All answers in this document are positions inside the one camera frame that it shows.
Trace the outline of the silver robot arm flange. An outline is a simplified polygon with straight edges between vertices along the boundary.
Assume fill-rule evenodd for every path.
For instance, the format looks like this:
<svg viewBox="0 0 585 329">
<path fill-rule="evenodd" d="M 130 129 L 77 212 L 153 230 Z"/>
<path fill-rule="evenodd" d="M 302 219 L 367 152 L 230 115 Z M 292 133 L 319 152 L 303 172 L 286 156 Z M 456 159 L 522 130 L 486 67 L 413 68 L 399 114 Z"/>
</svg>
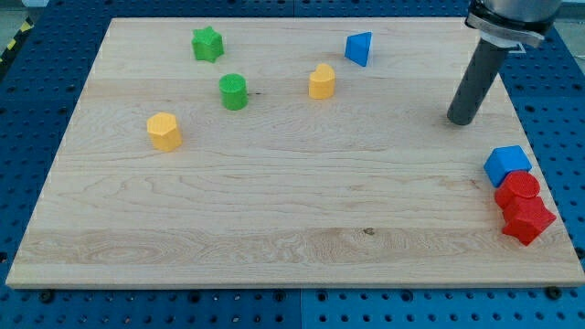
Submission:
<svg viewBox="0 0 585 329">
<path fill-rule="evenodd" d="M 545 41 L 561 0 L 472 0 L 465 25 L 499 48 L 517 44 L 537 48 Z"/>
</svg>

